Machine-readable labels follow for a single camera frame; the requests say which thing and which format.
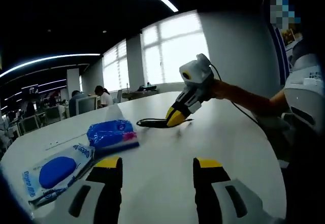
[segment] office chair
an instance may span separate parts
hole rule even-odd
[[[20,122],[20,126],[22,128],[23,134],[27,134],[40,128],[40,125],[35,115],[23,119]]]
[[[97,109],[97,96],[89,96],[76,100],[76,115]]]
[[[121,99],[122,99],[122,89],[120,89],[118,92],[117,92],[117,98],[116,98],[116,103],[120,103],[121,102]]]
[[[62,121],[63,119],[64,118],[60,113],[59,106],[53,106],[45,109],[45,121],[47,125]]]

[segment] black cable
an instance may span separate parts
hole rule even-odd
[[[186,121],[193,121],[193,119],[186,119],[183,122]],[[174,125],[174,126],[167,126],[167,119],[161,119],[161,118],[144,118],[139,121],[137,121],[138,126],[144,126],[144,127],[154,127],[156,129],[168,129],[170,127],[175,127],[180,124]]]
[[[213,65],[213,64],[211,64],[211,66],[215,69],[215,71],[216,71],[216,73],[217,73],[217,75],[218,75],[218,77],[219,77],[219,80],[222,82],[222,79],[221,79],[221,77],[220,77],[220,74],[219,74],[219,72],[218,72],[218,70],[217,70],[217,68]],[[238,109],[238,110],[240,110],[242,113],[244,113],[246,116],[248,116],[248,118],[249,119],[251,119],[253,122],[255,122],[262,130],[263,130],[263,128],[261,127],[261,125],[255,120],[255,119],[253,119],[250,115],[248,115],[246,112],[244,112],[241,108],[239,108],[239,106],[237,106],[234,102],[232,102],[231,101],[231,103]]]

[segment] blue package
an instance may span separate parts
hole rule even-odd
[[[126,149],[138,146],[137,133],[127,120],[113,120],[91,125],[87,132],[90,146],[97,150]]]

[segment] window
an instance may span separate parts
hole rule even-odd
[[[80,92],[82,92],[83,89],[82,89],[82,77],[81,76],[79,76],[79,86],[80,86]]]
[[[104,87],[108,91],[116,91],[129,86],[126,40],[115,45],[103,57]]]
[[[142,30],[147,82],[183,82],[179,67],[203,53],[208,46],[196,11],[174,16]]]

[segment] white shirt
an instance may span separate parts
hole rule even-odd
[[[63,115],[63,113],[66,111],[66,108],[62,105],[58,105],[58,109],[61,115]]]
[[[113,98],[108,93],[104,92],[101,96],[101,104],[107,106],[113,105]]]

